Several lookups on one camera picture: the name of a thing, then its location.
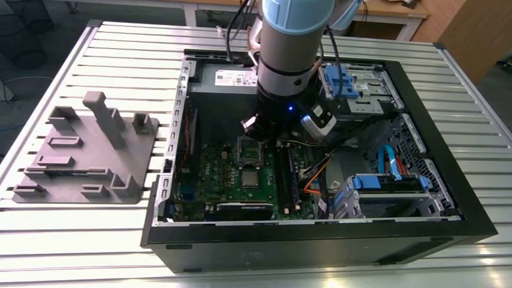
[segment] metal extrusion table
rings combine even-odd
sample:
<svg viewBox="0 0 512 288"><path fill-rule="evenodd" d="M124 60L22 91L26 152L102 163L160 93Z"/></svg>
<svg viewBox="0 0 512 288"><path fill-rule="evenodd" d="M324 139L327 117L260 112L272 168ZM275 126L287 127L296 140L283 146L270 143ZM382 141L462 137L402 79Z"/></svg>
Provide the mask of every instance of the metal extrusion table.
<svg viewBox="0 0 512 288"><path fill-rule="evenodd" d="M512 286L511 133L447 51L430 43L360 38L338 38L342 56L402 62L499 235L400 266L174 275L139 246L150 187L163 164L183 50L219 50L224 40L210 28L96 23L0 164L0 285L446 287L463 281L466 287ZM244 49L246 37L240 33L235 49ZM323 45L332 56L331 41ZM51 129L48 114L56 105L91 113L82 104L90 90L106 93L122 116L144 111L160 121L143 200L135 205L18 204L12 187Z"/></svg>

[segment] blue tab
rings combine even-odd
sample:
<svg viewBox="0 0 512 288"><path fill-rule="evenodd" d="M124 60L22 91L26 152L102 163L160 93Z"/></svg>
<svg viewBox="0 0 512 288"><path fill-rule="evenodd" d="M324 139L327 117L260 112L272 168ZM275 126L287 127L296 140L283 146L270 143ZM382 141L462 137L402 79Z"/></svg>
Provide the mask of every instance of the blue tab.
<svg viewBox="0 0 512 288"><path fill-rule="evenodd" d="M326 67L326 80L332 88L334 97L338 98L358 98L359 91L354 88L354 76L350 74L346 67L342 67L342 85L339 80L339 71L336 65Z"/></svg>
<svg viewBox="0 0 512 288"><path fill-rule="evenodd" d="M339 192L339 194L336 195L336 198L335 198L335 201L334 201L334 206L336 206L338 202L342 200L343 198L343 190Z"/></svg>
<svg viewBox="0 0 512 288"><path fill-rule="evenodd" d="M380 189L382 184L379 182L379 177L371 176L371 175L364 175L364 176L358 176L363 189Z"/></svg>
<svg viewBox="0 0 512 288"><path fill-rule="evenodd" d="M311 183L311 188L312 189L320 189L320 182L319 182L319 180L314 180L314 182Z"/></svg>
<svg viewBox="0 0 512 288"><path fill-rule="evenodd" d="M359 177L352 177L352 183L354 183L354 188L358 190L358 189L362 189L362 182L359 180Z"/></svg>
<svg viewBox="0 0 512 288"><path fill-rule="evenodd" d="M400 181L402 175L400 175L400 171L399 171L398 160L395 157L395 150L390 144L384 144L379 149L379 155L378 155L379 173L386 172L384 171L384 153L387 153L387 156L390 158L390 172L391 172L391 174L394 174L395 180Z"/></svg>
<svg viewBox="0 0 512 288"><path fill-rule="evenodd" d="M430 189L430 180L427 177L420 176L419 177L419 182L422 184L423 190L427 191Z"/></svg>

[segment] black case frame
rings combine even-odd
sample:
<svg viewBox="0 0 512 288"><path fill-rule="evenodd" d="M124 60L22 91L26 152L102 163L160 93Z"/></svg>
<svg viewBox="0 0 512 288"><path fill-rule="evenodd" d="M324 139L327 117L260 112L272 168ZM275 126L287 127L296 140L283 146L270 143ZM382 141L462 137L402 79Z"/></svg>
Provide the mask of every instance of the black case frame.
<svg viewBox="0 0 512 288"><path fill-rule="evenodd" d="M206 223L154 227L154 185L142 246L155 251L174 272L408 263L451 245L472 244L498 234L400 63L351 58L342 61L384 66L463 220L348 224L319 220L318 224L215 226Z"/></svg>

